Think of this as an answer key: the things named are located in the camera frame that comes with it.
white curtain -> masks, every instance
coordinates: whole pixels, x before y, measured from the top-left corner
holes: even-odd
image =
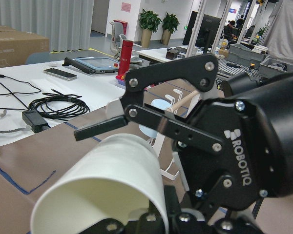
[[[0,0],[0,25],[50,39],[51,51],[89,48],[94,0]]]
[[[273,58],[293,63],[293,0],[279,1],[269,17],[263,45]]]

smartphone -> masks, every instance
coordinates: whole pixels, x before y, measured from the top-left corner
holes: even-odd
[[[64,72],[56,68],[45,69],[43,72],[65,80],[73,80],[77,78],[77,75],[75,74]]]

red thermos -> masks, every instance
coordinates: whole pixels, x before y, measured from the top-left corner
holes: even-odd
[[[133,41],[123,40],[118,75],[125,74],[125,72],[129,70],[132,46]]]

cardboard box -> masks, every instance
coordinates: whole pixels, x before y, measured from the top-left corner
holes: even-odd
[[[16,30],[9,26],[0,25],[0,32],[11,32],[11,31],[16,31]]]
[[[228,58],[229,50],[226,49],[220,49],[218,54],[225,56],[225,58]]]
[[[0,26],[0,68],[25,65],[31,54],[45,51],[49,51],[48,38]]]

hex screw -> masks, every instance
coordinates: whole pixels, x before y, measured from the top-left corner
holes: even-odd
[[[223,185],[225,188],[230,188],[232,186],[232,181],[230,179],[225,179]]]
[[[235,103],[235,108],[237,109],[237,111],[244,111],[245,110],[245,104],[243,101],[237,101]]]
[[[233,229],[233,225],[230,221],[223,221],[221,222],[220,226],[223,230],[227,230],[227,231],[230,231]]]
[[[219,144],[219,143],[213,144],[212,148],[215,152],[219,152],[222,149],[221,144]]]
[[[138,80],[136,78],[132,78],[129,80],[129,85],[134,88],[138,85]]]
[[[206,78],[201,79],[200,86],[207,87],[209,85],[209,80]]]
[[[107,225],[106,229],[108,231],[114,231],[114,230],[117,229],[117,224],[116,223],[110,223],[110,224]]]
[[[262,198],[265,198],[265,197],[268,196],[268,191],[265,190],[265,189],[261,189],[261,190],[259,191],[259,195],[260,195]]]
[[[181,148],[186,148],[187,145],[185,143],[182,143],[181,141],[178,141],[178,145],[181,147]]]
[[[129,116],[132,118],[135,118],[137,116],[138,112],[136,109],[130,109],[129,110]]]
[[[182,221],[182,222],[189,222],[191,217],[188,213],[182,213],[181,215],[179,215],[179,219]]]
[[[203,196],[204,192],[202,189],[198,189],[197,191],[195,191],[195,196],[197,198],[201,198]]]
[[[205,69],[207,71],[210,72],[210,71],[214,70],[214,68],[215,68],[215,64],[213,62],[207,62],[207,63],[205,63]]]
[[[148,214],[148,215],[146,216],[146,220],[147,220],[148,222],[154,222],[154,221],[156,221],[156,216],[155,216],[155,214]]]

